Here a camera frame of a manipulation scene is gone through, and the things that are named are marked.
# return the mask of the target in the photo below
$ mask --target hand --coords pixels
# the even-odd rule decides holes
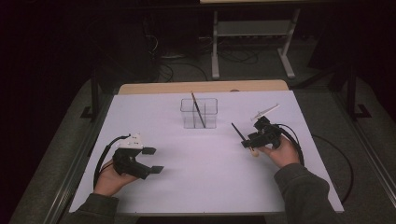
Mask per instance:
[[[135,181],[136,179],[138,178],[133,175],[119,175],[116,170],[114,170],[113,160],[111,160],[103,165],[93,193],[112,196],[122,189],[122,187]]]
[[[257,149],[271,158],[279,168],[291,163],[300,163],[297,150],[291,141],[283,135],[280,135],[280,146],[278,148],[258,147]]]

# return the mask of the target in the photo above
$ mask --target sleeve cuff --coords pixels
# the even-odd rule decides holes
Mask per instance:
[[[118,204],[119,199],[117,198],[92,193],[78,210],[114,217],[117,213]]]
[[[274,179],[280,189],[284,189],[289,182],[302,175],[310,175],[311,173],[300,163],[292,163],[282,167],[276,172]]]

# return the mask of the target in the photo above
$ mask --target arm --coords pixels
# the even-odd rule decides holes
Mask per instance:
[[[103,167],[93,193],[76,212],[63,219],[62,224],[114,223],[119,200],[112,195],[137,178],[132,175],[117,174],[112,161],[107,162]]]
[[[275,180],[285,201],[289,224],[343,223],[329,202],[329,184],[310,173],[298,160],[292,143],[281,136],[277,149],[260,147],[280,168]]]

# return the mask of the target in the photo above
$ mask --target rod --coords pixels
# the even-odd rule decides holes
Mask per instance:
[[[204,123],[204,120],[202,119],[201,111],[199,110],[197,101],[196,101],[196,99],[195,99],[194,92],[191,92],[191,96],[192,96],[192,100],[194,101],[195,108],[197,109],[199,118],[200,118],[200,120],[201,120],[201,122],[202,122],[202,125],[204,125],[204,128],[206,128],[205,123]]]

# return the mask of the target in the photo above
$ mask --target black controller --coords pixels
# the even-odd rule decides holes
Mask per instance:
[[[116,172],[133,175],[142,179],[150,174],[159,174],[163,166],[152,166],[151,168],[136,161],[136,156],[142,154],[153,155],[156,149],[154,147],[143,147],[143,149],[118,148],[113,155],[113,165]]]
[[[263,147],[272,144],[274,148],[280,146],[281,131],[278,125],[271,124],[266,117],[261,117],[254,124],[257,132],[248,135],[248,140],[242,141],[244,147]]]

